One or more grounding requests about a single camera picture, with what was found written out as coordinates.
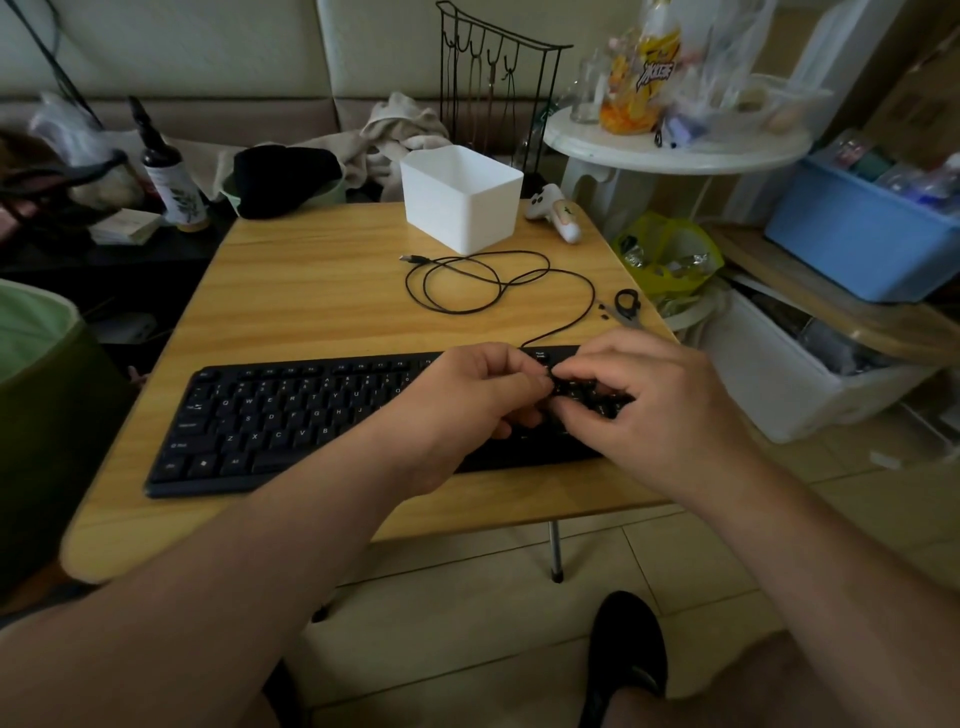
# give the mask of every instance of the black shoe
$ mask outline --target black shoe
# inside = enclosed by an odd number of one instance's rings
[[[580,728],[600,728],[613,694],[641,688],[666,693],[666,647],[657,617],[639,596],[614,592],[603,600],[587,661],[587,702]]]

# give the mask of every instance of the game controller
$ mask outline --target game controller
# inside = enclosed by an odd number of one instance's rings
[[[560,237],[568,243],[580,240],[580,226],[570,202],[556,184],[548,184],[533,196],[525,213],[527,220],[542,220],[549,217]]]

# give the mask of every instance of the keyboard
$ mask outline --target keyboard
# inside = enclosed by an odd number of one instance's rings
[[[545,366],[576,347],[525,350]],[[146,484],[148,497],[244,493],[360,425],[396,397],[440,354],[206,367],[191,377]],[[555,379],[556,393],[609,418],[630,401],[603,397],[592,383]],[[458,473],[598,457],[545,414],[533,429],[514,425],[506,440],[488,440]]]

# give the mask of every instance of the left hand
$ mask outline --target left hand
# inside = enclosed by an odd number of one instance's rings
[[[534,406],[553,391],[539,362],[508,344],[476,344],[444,352],[376,416],[391,439],[413,455],[408,496],[440,487],[470,452],[511,423],[537,426]]]

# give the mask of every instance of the scissors handle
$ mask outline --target scissors handle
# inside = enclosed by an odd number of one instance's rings
[[[626,298],[629,303],[622,303],[620,301],[621,297]],[[616,306],[617,313],[621,316],[626,316],[628,319],[639,320],[640,294],[633,288],[624,288],[623,290],[617,291],[616,296],[613,297],[613,305]]]

